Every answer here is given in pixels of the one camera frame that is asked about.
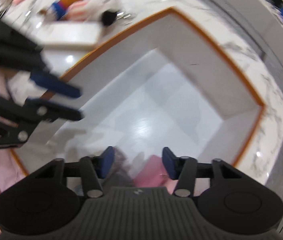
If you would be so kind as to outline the brown blue bear plush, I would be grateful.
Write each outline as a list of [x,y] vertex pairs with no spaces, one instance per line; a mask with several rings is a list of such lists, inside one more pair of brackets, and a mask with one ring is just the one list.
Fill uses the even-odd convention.
[[45,21],[59,21],[65,17],[68,8],[79,1],[83,0],[58,0],[53,2],[50,7],[39,10],[38,14],[43,16]]

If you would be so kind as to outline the orange white storage box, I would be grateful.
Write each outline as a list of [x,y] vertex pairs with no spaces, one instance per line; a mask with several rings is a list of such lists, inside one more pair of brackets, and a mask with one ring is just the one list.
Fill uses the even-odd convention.
[[28,172],[113,146],[134,177],[164,147],[200,162],[238,166],[264,101],[217,41],[175,8],[134,24],[63,74],[82,95],[45,99],[83,111],[78,122],[40,124],[16,154]]

